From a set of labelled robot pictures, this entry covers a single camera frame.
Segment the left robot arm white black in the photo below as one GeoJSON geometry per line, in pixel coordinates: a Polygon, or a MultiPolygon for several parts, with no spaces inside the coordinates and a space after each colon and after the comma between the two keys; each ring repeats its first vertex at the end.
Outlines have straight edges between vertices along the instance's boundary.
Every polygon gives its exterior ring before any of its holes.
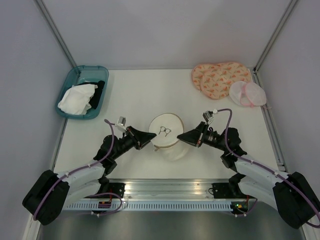
{"type": "Polygon", "coordinates": [[[45,226],[57,219],[63,208],[83,198],[106,197],[107,175],[117,166],[116,159],[130,149],[143,149],[156,136],[132,126],[125,129],[121,138],[113,133],[106,136],[96,156],[85,165],[60,173],[44,171],[22,200],[22,206],[45,226]]]}

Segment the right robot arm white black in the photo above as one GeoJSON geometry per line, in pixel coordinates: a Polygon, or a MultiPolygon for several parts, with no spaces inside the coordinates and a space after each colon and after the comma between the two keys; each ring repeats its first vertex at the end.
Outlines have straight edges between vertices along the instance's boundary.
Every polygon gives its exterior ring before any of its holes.
{"type": "Polygon", "coordinates": [[[313,217],[319,217],[320,201],[306,178],[299,172],[278,171],[253,159],[241,148],[236,128],[228,127],[219,134],[201,122],[177,138],[197,148],[208,145],[223,151],[222,163],[236,173],[229,179],[228,192],[231,196],[248,195],[264,202],[277,210],[294,229],[308,224],[313,217]]]}

